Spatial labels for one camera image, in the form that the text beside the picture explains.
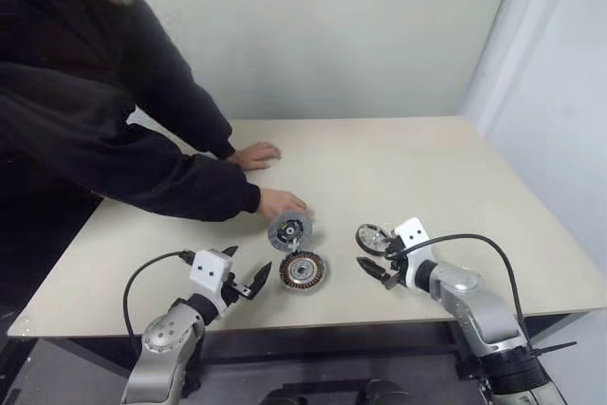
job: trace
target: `black cable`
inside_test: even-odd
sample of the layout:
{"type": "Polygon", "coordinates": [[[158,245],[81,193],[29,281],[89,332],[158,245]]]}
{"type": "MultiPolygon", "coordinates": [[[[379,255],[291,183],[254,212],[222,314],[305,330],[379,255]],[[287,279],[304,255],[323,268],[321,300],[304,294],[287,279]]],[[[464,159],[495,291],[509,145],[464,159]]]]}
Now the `black cable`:
{"type": "Polygon", "coordinates": [[[157,256],[153,260],[150,260],[147,263],[145,263],[144,265],[142,265],[141,267],[139,267],[133,273],[133,275],[131,275],[131,278],[127,282],[126,288],[124,288],[124,294],[122,295],[122,314],[124,316],[124,323],[126,324],[126,330],[129,333],[129,340],[131,342],[131,345],[133,346],[133,351],[135,352],[136,359],[138,359],[139,355],[141,354],[141,351],[140,351],[141,347],[137,343],[137,338],[135,337],[135,332],[133,332],[133,325],[131,324],[131,317],[129,317],[129,292],[131,291],[131,285],[133,284],[133,282],[135,281],[137,276],[141,273],[141,271],[144,270],[145,268],[147,268],[148,266],[151,266],[152,264],[157,263],[160,260],[164,260],[165,258],[170,258],[172,256],[179,256],[183,259],[184,255],[191,255],[191,254],[192,253],[190,251],[184,250],[184,251],[174,251],[172,253],[165,253],[164,255],[157,256]]]}
{"type": "Polygon", "coordinates": [[[512,297],[514,298],[514,307],[516,308],[516,316],[517,320],[519,321],[519,326],[521,326],[524,336],[527,338],[529,345],[531,345],[527,326],[524,322],[523,309],[521,308],[521,298],[519,297],[519,288],[516,285],[516,277],[514,276],[514,270],[512,269],[512,265],[510,264],[510,261],[508,260],[508,257],[506,256],[505,252],[500,246],[497,245],[495,241],[481,234],[449,234],[447,236],[435,237],[429,241],[424,241],[420,244],[409,247],[408,249],[401,250],[396,253],[393,259],[395,261],[398,261],[406,257],[412,251],[423,249],[424,247],[431,246],[432,244],[438,244],[439,242],[453,241],[456,239],[477,239],[479,241],[486,242],[487,244],[492,246],[495,251],[498,252],[500,257],[502,258],[502,261],[504,262],[504,265],[506,266],[508,278],[510,279],[510,286],[512,287],[512,297]]]}

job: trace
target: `table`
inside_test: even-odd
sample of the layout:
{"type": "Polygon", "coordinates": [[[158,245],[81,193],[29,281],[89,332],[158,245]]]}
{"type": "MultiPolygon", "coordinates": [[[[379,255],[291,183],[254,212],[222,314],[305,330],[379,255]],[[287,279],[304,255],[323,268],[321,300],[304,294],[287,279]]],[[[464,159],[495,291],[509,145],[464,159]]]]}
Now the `table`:
{"type": "MultiPolygon", "coordinates": [[[[391,292],[356,262],[354,234],[362,223],[393,228],[417,216],[429,235],[478,232],[506,251],[527,315],[586,312],[607,306],[598,269],[558,220],[460,117],[389,120],[236,120],[233,143],[274,141],[284,158],[249,175],[258,185],[290,190],[314,210],[308,246],[330,275],[315,294],[283,289],[283,254],[267,225],[242,214],[222,223],[165,217],[105,200],[48,274],[9,330],[19,338],[126,334],[124,285],[145,261],[179,249],[240,246],[234,271],[241,283],[267,261],[274,268],[257,299],[235,305],[211,331],[303,328],[379,322],[438,322],[449,315],[430,298],[404,287],[391,292]]],[[[512,303],[505,269],[486,245],[456,241],[437,256],[480,272],[512,303]]],[[[192,291],[189,269],[163,261],[135,282],[131,312],[140,333],[177,297],[192,291]]]]}

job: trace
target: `black jacket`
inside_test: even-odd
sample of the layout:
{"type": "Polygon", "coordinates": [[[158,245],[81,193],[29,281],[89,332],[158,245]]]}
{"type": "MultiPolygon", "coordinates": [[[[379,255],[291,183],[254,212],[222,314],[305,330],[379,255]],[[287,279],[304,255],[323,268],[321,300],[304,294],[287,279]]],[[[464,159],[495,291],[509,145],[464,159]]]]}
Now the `black jacket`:
{"type": "Polygon", "coordinates": [[[143,0],[2,0],[0,204],[62,175],[146,211],[219,221],[259,189],[231,128],[143,0]],[[192,147],[127,124],[139,106],[192,147]]]}

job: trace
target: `white wall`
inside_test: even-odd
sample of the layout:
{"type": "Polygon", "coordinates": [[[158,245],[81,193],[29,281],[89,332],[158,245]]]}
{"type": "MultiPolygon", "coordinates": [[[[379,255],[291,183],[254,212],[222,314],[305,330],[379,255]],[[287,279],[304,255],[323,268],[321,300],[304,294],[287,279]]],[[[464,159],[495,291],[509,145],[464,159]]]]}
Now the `white wall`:
{"type": "Polygon", "coordinates": [[[233,118],[454,114],[500,0],[148,0],[233,118]]]}
{"type": "MultiPolygon", "coordinates": [[[[486,56],[493,65],[481,65],[467,115],[607,273],[607,0],[530,0],[513,35],[486,56]]],[[[586,316],[542,345],[570,340],[579,346],[544,365],[571,405],[607,403],[607,316],[586,316]]]]}

